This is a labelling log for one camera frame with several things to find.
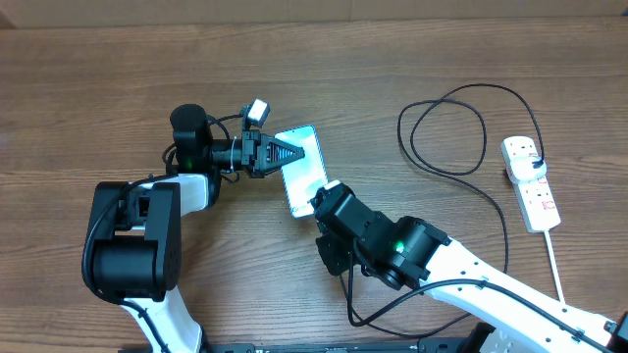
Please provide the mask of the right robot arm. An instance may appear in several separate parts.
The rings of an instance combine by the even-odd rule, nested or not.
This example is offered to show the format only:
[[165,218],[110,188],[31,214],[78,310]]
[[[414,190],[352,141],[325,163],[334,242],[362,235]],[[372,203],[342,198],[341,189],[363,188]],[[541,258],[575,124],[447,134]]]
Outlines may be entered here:
[[624,352],[627,323],[559,302],[482,261],[428,222],[393,222],[343,183],[310,201],[319,254],[333,276],[362,267],[394,290],[425,294],[501,330],[534,352]]

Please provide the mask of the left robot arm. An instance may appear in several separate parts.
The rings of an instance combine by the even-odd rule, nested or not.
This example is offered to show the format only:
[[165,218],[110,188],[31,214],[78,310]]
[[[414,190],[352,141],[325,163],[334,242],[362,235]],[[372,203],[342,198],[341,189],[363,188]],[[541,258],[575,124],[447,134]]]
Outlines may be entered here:
[[223,126],[196,104],[176,108],[165,172],[133,182],[103,181],[94,190],[81,275],[100,300],[126,310],[148,340],[149,352],[208,352],[201,324],[178,288],[182,270],[182,218],[215,205],[223,181],[241,173],[263,178],[304,158],[302,148],[261,132],[270,114],[256,99],[235,118],[240,135],[215,138]]

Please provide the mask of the blue Galaxy S24+ smartphone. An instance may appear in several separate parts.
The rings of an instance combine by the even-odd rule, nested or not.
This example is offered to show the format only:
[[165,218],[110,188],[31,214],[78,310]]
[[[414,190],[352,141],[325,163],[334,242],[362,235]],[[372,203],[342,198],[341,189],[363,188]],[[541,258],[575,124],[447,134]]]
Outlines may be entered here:
[[290,214],[298,219],[314,214],[310,203],[327,184],[323,155],[314,126],[300,126],[275,134],[280,141],[301,147],[304,157],[281,167]]

